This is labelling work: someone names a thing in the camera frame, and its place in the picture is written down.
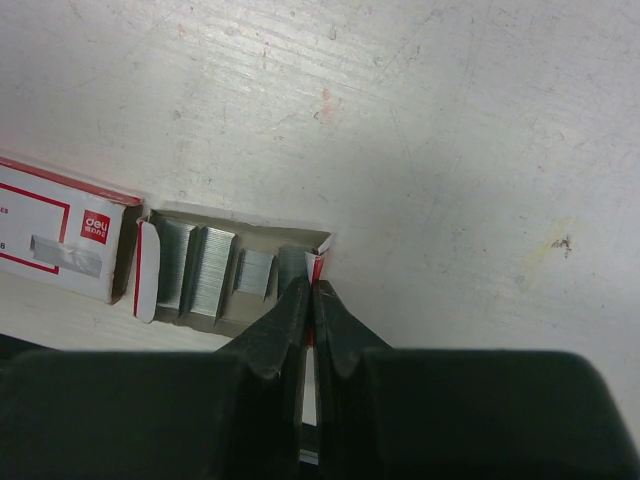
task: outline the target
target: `box flap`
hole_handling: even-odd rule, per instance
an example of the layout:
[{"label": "box flap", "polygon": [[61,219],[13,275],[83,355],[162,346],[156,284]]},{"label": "box flap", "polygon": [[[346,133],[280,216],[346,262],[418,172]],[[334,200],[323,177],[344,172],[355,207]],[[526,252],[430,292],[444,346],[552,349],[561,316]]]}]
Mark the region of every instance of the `box flap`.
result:
[{"label": "box flap", "polygon": [[133,315],[145,323],[150,323],[156,314],[158,297],[160,237],[156,227],[145,220],[138,221],[137,251]]},{"label": "box flap", "polygon": [[90,193],[91,195],[106,198],[111,202],[118,203],[127,207],[140,205],[142,203],[141,198],[131,195],[125,195],[108,188],[98,187],[81,180],[76,180],[74,178],[60,175],[58,173],[49,172],[43,168],[34,167],[32,165],[27,165],[26,163],[17,162],[8,158],[0,157],[0,166],[11,168],[22,173],[28,173],[29,175],[33,175],[34,177],[44,178],[45,180],[59,183],[60,185],[64,185],[66,187]]},{"label": "box flap", "polygon": [[313,253],[305,254],[307,257],[307,275],[311,285],[320,279],[320,274],[322,274],[322,269],[324,268],[325,254],[329,251],[329,247],[331,247],[331,235],[318,247],[317,255]]}]

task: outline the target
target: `metal staples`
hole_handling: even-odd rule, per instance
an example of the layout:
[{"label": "metal staples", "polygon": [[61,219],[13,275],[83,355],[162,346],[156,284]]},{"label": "metal staples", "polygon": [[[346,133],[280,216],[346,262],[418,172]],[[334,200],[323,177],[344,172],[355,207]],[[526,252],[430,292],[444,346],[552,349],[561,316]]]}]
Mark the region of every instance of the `metal staples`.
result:
[{"label": "metal staples", "polygon": [[33,258],[39,262],[100,278],[102,260],[100,255],[95,252],[65,245],[38,235],[31,236],[30,249],[33,252]]},{"label": "metal staples", "polygon": [[266,298],[274,256],[255,250],[243,250],[238,258],[234,290]]},{"label": "metal staples", "polygon": [[195,225],[168,218],[163,218],[158,225],[160,274],[157,303],[161,307],[180,308],[189,237],[195,228]]},{"label": "metal staples", "polygon": [[278,255],[278,297],[282,295],[291,280],[307,274],[306,253],[313,253],[308,247],[284,245]]},{"label": "metal staples", "polygon": [[234,238],[233,233],[211,227],[200,230],[198,244],[202,253],[192,312],[215,318],[222,316],[222,298]]}]

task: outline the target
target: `white box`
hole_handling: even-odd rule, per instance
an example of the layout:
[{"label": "white box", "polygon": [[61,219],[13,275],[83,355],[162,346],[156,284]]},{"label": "white box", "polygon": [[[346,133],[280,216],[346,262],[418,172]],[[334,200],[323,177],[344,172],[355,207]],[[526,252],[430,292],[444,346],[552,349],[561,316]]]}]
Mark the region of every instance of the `white box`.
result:
[{"label": "white box", "polygon": [[0,157],[0,270],[115,302],[141,213],[140,198]]}]

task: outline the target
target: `brand logo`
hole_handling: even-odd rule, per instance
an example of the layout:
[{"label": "brand logo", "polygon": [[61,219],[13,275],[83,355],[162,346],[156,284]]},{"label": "brand logo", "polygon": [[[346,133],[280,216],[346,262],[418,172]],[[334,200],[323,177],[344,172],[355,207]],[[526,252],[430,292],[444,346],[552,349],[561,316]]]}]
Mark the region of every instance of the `brand logo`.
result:
[{"label": "brand logo", "polygon": [[95,240],[96,242],[107,243],[110,221],[111,219],[106,215],[85,210],[80,236]]}]

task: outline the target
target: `scratch mark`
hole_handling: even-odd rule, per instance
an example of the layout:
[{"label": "scratch mark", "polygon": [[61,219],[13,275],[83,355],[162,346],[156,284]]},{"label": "scratch mark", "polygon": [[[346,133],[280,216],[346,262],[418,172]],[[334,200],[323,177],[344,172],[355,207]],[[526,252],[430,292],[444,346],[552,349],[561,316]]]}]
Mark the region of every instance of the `scratch mark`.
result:
[{"label": "scratch mark", "polygon": [[262,69],[267,69],[267,54],[269,53],[269,42],[265,42],[265,47],[262,49]]},{"label": "scratch mark", "polygon": [[495,295],[493,295],[493,297],[491,297],[491,299],[487,302],[486,306],[484,307],[485,316],[489,316],[495,313],[495,311],[498,309],[498,306],[500,304],[500,299],[501,297],[499,293],[496,293]]},{"label": "scratch mark", "polygon": [[73,12],[73,14],[84,22],[84,18],[82,18],[82,15],[80,15],[80,11],[78,10],[78,6],[76,5],[76,3],[69,0],[69,7],[71,7],[71,11]]},{"label": "scratch mark", "polygon": [[397,112],[393,109],[390,110],[391,119],[393,120],[393,124],[396,127],[396,133],[398,135],[398,139],[402,142],[402,156],[409,161],[409,172],[411,174],[412,181],[417,181],[417,175],[414,169],[413,164],[413,155],[411,154],[411,150],[409,149],[409,144],[407,143],[407,137],[404,134],[404,129],[402,125],[398,121]]},{"label": "scratch mark", "polygon": [[409,35],[409,38],[407,38],[407,40],[405,40],[405,42],[400,45],[400,48],[396,51],[395,55],[393,57],[391,57],[391,60],[389,60],[387,62],[387,64],[385,65],[385,67],[382,69],[382,71],[373,79],[372,83],[375,83],[381,76],[382,74],[384,74],[384,72],[387,71],[387,69],[391,66],[391,64],[393,62],[395,62],[396,58],[398,58],[398,55],[400,55],[400,53],[402,53],[402,51],[404,50],[404,48],[409,44],[409,42],[411,42],[414,38],[416,38],[416,36],[418,35],[418,33],[420,33],[422,31],[422,29],[425,27],[425,25],[427,23],[429,23],[429,20],[431,20],[434,16],[434,14],[436,12],[440,11],[440,5],[438,5],[437,7],[435,7],[433,10],[431,10],[431,13],[429,13],[429,15],[427,15],[427,18],[425,18],[420,25],[418,25],[418,27],[413,31],[413,33],[411,35]]},{"label": "scratch mark", "polygon": [[458,258],[458,237],[465,232],[464,228],[456,228],[451,232],[451,247],[453,248],[453,258]]},{"label": "scratch mark", "polygon": [[280,120],[278,120],[275,125],[272,125],[271,127],[267,127],[263,130],[261,130],[258,135],[263,135],[265,133],[269,133],[269,132],[273,132],[275,130],[278,129],[278,127],[280,127],[280,125],[282,125],[284,122],[286,122],[287,120],[291,120],[293,118],[296,118],[296,114],[295,113],[290,113],[289,115],[287,115],[284,118],[281,118]]},{"label": "scratch mark", "polygon": [[358,14],[358,12],[360,11],[360,9],[362,8],[362,4],[358,5],[355,10],[351,13],[351,15],[349,16],[349,18],[347,19],[347,21],[344,24],[344,28],[347,31],[351,31],[349,29],[349,26],[351,25],[351,21],[355,18],[355,16]]},{"label": "scratch mark", "polygon": [[446,220],[446,218],[448,217],[449,213],[452,211],[455,211],[455,207],[460,205],[462,202],[464,202],[467,198],[469,198],[476,190],[478,190],[479,188],[481,188],[485,183],[487,183],[487,179],[483,179],[483,180],[479,180],[475,183],[475,185],[473,187],[471,187],[468,190],[464,190],[463,193],[460,193],[459,195],[457,195],[456,197],[454,197],[454,199],[444,208],[444,211],[442,211],[437,218],[433,218],[433,214],[435,211],[436,206],[440,203],[440,191],[442,189],[442,184],[444,183],[444,175],[439,175],[439,181],[438,181],[438,185],[436,187],[435,193],[433,195],[433,202],[431,204],[431,209],[429,210],[429,213],[427,214],[426,218],[429,220],[429,223],[431,223],[431,225],[441,225],[442,222],[444,222]]},{"label": "scratch mark", "polygon": [[[493,7],[494,0],[491,0],[489,6],[487,7],[487,13],[484,16],[484,24],[482,26],[482,33],[480,34],[480,40],[478,41],[478,49],[476,51],[475,58],[473,59],[473,66],[471,67],[471,73],[469,74],[469,81],[467,82],[467,88],[464,93],[464,98],[462,100],[462,106],[460,107],[460,115],[458,116],[458,121],[456,123],[456,129],[453,134],[453,138],[451,139],[451,146],[449,147],[449,151],[452,152],[456,143],[458,142],[458,135],[460,134],[460,125],[462,124],[462,116],[464,115],[465,110],[467,109],[467,100],[469,99],[469,91],[471,90],[471,86],[473,85],[473,77],[476,73],[476,67],[478,66],[478,58],[480,57],[480,53],[482,52],[482,45],[484,43],[485,36],[487,34],[487,23],[489,20],[489,12],[491,12],[491,8]],[[471,37],[471,43],[469,47],[469,56],[467,57],[467,64],[464,69],[464,74],[469,71],[469,64],[472,62],[471,60],[471,45],[475,36]]]},{"label": "scratch mark", "polygon": [[156,23],[153,24],[153,26],[151,28],[149,28],[149,30],[140,38],[140,40],[138,40],[136,43],[133,44],[133,46],[131,48],[129,48],[119,59],[114,60],[113,62],[109,62],[109,64],[107,66],[105,66],[104,68],[102,68],[98,73],[96,73],[94,76],[88,78],[87,80],[85,80],[84,82],[80,82],[77,85],[72,85],[68,88],[63,88],[62,91],[66,92],[68,90],[76,90],[78,88],[82,88],[85,85],[88,85],[90,83],[95,82],[96,80],[98,80],[100,77],[102,77],[105,73],[107,73],[109,70],[111,70],[113,67],[115,67],[117,64],[122,63],[129,55],[131,55],[134,51],[136,51],[138,49],[138,47],[140,45],[142,45],[142,43],[147,40],[147,38],[149,38],[149,36],[160,26],[162,25],[164,22],[166,22],[169,17],[171,17],[171,15],[173,15],[179,8],[181,8],[182,6],[184,6],[186,3],[185,2],[181,2],[178,6],[176,6],[175,8],[173,8],[169,13],[167,13],[164,17],[162,17],[160,20],[158,20]]}]

